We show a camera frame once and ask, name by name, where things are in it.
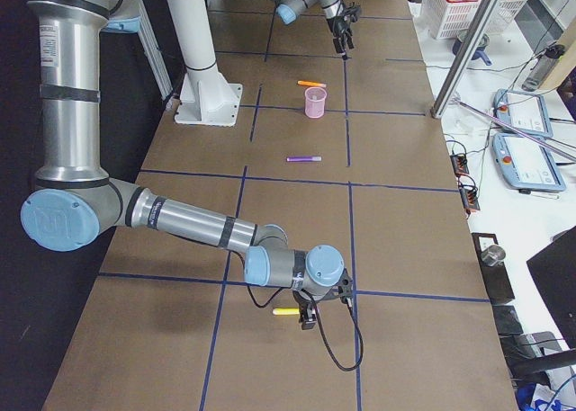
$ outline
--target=blue lid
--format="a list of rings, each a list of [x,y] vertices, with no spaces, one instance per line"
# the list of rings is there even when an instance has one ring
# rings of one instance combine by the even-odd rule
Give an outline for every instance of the blue lid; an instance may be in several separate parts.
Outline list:
[[[251,246],[246,252],[244,281],[261,287],[270,280],[270,258],[262,246]]]
[[[140,16],[127,18],[124,20],[112,19],[108,22],[103,31],[109,33],[137,33],[140,30]]]
[[[306,272],[318,285],[333,287],[343,271],[344,259],[333,246],[319,245],[306,255]]]
[[[20,210],[26,234],[52,251],[73,251],[100,233],[92,208],[72,192],[43,189],[33,193]]]
[[[291,22],[296,20],[296,13],[287,4],[278,5],[278,8],[276,9],[276,13],[278,14],[278,16],[280,18],[282,18],[282,21],[284,22],[284,24],[290,24]]]

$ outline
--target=white basket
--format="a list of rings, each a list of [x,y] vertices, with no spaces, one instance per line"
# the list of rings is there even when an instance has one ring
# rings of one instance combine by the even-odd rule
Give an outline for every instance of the white basket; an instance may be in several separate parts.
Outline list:
[[[437,40],[455,38],[468,29],[481,0],[422,0],[421,16]],[[503,33],[528,0],[501,0],[498,13],[492,15],[487,33]]]

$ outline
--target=printed label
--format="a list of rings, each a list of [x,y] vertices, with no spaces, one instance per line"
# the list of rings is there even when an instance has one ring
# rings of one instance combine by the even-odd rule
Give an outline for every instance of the printed label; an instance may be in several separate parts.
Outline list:
[[[58,26],[40,26],[40,64],[43,67],[59,65]]]

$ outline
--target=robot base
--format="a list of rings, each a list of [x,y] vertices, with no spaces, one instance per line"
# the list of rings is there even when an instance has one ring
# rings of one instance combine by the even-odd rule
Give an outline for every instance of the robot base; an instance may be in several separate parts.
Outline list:
[[[219,107],[208,111],[210,107],[206,106],[203,96],[210,98],[213,96],[213,92],[204,92],[209,89],[203,89],[203,82],[198,82],[200,101],[196,101],[192,83],[186,74],[182,85],[182,93],[180,93],[181,104],[175,115],[176,123],[211,126],[234,126],[236,124],[243,87],[242,85],[228,83],[221,74],[219,76],[221,77],[219,88],[223,90],[222,96],[225,99],[220,102]]]

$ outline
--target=robotic arm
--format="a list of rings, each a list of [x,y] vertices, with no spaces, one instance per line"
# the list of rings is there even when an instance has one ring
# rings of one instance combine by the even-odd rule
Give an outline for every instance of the robotic arm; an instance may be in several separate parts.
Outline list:
[[[314,325],[317,301],[349,299],[351,281],[334,247],[293,250],[277,226],[259,227],[110,178],[99,154],[99,33],[137,30],[138,7],[133,0],[27,1],[40,20],[45,145],[38,190],[21,209],[32,239],[50,250],[71,251],[110,227],[144,226],[240,252],[246,254],[246,283],[292,289],[302,328]]]
[[[334,48],[342,59],[348,59],[347,48],[353,49],[352,30],[350,24],[360,16],[360,6],[346,6],[341,0],[272,0],[276,5],[276,13],[285,24],[290,24],[308,8],[320,3],[328,27],[332,32]]]

